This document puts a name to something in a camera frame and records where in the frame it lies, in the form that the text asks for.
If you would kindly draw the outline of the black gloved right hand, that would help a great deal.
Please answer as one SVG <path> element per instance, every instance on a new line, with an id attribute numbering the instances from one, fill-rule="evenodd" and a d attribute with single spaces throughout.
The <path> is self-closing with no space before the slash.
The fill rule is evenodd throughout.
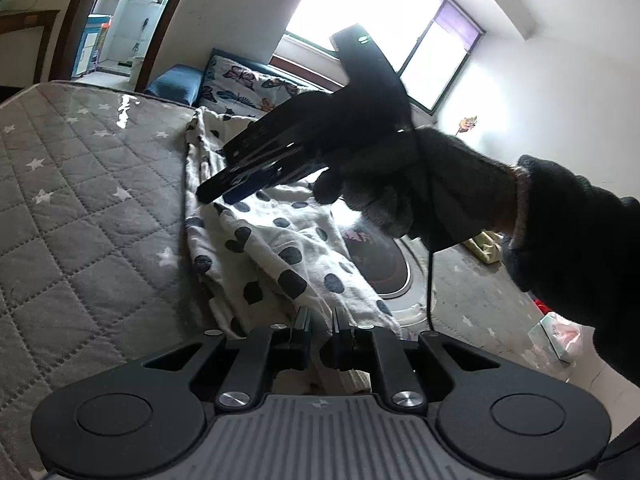
<path id="1" fill-rule="evenodd" d="M 331 160 L 314 198 L 341 198 L 387 235 L 419 237 L 439 252 L 483 231 L 514 232 L 518 172 L 424 127 Z"/>

